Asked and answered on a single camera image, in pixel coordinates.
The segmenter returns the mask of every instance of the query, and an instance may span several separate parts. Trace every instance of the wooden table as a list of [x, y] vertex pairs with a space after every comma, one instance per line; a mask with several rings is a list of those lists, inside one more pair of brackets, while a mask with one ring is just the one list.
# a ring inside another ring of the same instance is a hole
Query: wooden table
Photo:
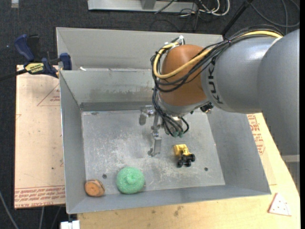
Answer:
[[[301, 228], [300, 197], [262, 116], [257, 123], [265, 150], [261, 156], [271, 195], [160, 207], [78, 214], [81, 229], [296, 229]], [[268, 213], [275, 194], [291, 216]]]

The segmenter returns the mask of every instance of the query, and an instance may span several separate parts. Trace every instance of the blue clamp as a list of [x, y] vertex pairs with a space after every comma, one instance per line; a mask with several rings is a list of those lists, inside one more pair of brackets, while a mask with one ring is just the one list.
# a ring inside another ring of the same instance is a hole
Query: blue clamp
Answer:
[[58, 59], [50, 62], [46, 58], [42, 58], [39, 62], [35, 61], [35, 55], [28, 45], [28, 36], [26, 34], [19, 36], [14, 45], [17, 51], [27, 59], [23, 67], [30, 74], [46, 74], [58, 78], [58, 70], [53, 67], [51, 62], [62, 62], [64, 70], [72, 70], [71, 58], [67, 53], [62, 53]]

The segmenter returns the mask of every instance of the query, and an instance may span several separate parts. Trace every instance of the toy vehicle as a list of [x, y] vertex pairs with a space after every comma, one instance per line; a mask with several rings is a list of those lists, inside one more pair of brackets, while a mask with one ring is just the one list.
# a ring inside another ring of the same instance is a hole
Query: toy vehicle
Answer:
[[195, 155], [189, 152], [188, 147], [185, 144], [174, 145], [173, 149], [175, 155], [179, 156], [177, 167], [181, 168], [183, 165], [190, 167], [192, 162], [195, 161]]

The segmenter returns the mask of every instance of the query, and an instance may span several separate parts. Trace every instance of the green sponge ball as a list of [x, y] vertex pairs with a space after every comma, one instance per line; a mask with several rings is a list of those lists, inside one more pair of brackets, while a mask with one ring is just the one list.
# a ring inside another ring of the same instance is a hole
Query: green sponge ball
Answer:
[[124, 194], [133, 194], [141, 191], [144, 183], [143, 173], [134, 167], [123, 168], [116, 177], [116, 186]]

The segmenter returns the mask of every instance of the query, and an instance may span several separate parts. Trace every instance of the yellow cable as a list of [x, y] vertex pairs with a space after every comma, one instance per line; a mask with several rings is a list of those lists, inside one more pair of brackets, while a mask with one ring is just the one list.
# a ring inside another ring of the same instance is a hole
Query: yellow cable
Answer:
[[192, 63], [194, 63], [195, 61], [201, 60], [203, 57], [205, 57], [205, 56], [209, 53], [210, 50], [212, 50], [212, 49], [208, 49], [208, 50], [203, 51], [201, 54], [199, 54], [198, 56], [196, 56], [195, 58], [193, 58], [193, 59], [190, 60], [189, 62], [185, 63], [184, 65], [182, 65], [182, 66], [179, 67], [178, 69], [176, 69], [176, 70], [174, 70], [174, 71], [172, 71], [172, 72], [170, 72], [170, 73], [168, 73], [168, 74], [159, 74], [159, 73], [157, 72], [157, 62], [158, 62], [158, 60], [159, 60], [159, 58], [160, 58], [160, 54], [159, 54], [159, 53], [162, 53], [162, 52], [164, 51], [163, 49], [161, 49], [161, 50], [158, 52], [158, 54], [157, 54], [157, 56], [156, 56], [156, 58], [155, 58], [155, 60], [154, 60], [154, 62], [153, 62], [153, 73], [154, 73], [154, 75], [155, 75], [156, 77], [158, 77], [158, 78], [160, 78], [160, 79], [169, 78], [169, 77], [171, 77], [171, 76], [173, 76], [173, 75], [179, 73], [180, 71], [182, 71], [183, 69], [185, 69], [186, 67], [188, 67], [189, 65], [191, 65]]
[[[241, 35], [240, 37], [249, 36], [249, 35], [267, 35], [267, 36], [276, 37], [276, 38], [281, 38], [282, 37], [282, 35], [280, 35], [276, 32], [272, 32], [272, 31], [252, 31], [252, 32], [245, 33], [245, 34]], [[168, 74], [159, 74], [157, 72], [157, 62], [160, 59], [161, 54], [163, 53], [163, 51], [171, 48], [172, 46], [173, 46], [173, 44], [171, 43], [171, 44], [167, 44], [163, 48], [161, 48], [158, 51], [158, 54], [157, 54], [157, 56], [156, 56], [156, 58], [153, 62], [153, 73], [156, 77], [158, 77], [160, 79], [166, 79], [166, 78], [172, 77], [173, 75], [179, 73], [180, 71], [184, 70], [186, 67], [193, 64], [195, 61], [201, 60], [203, 57], [205, 57], [213, 49], [213, 48], [211, 48], [211, 49], [207, 49], [207, 50], [203, 51], [201, 54], [199, 54], [198, 56], [196, 56], [195, 58], [193, 58], [189, 62], [185, 63], [184, 65], [180, 66], [178, 69], [176, 69], [176, 70], [174, 70], [174, 71], [172, 71]]]
[[276, 32], [272, 32], [272, 31], [252, 31], [252, 32], [243, 34], [242, 36], [249, 36], [249, 35], [267, 35], [267, 36], [277, 37], [277, 38], [283, 37], [282, 35], [280, 35]]

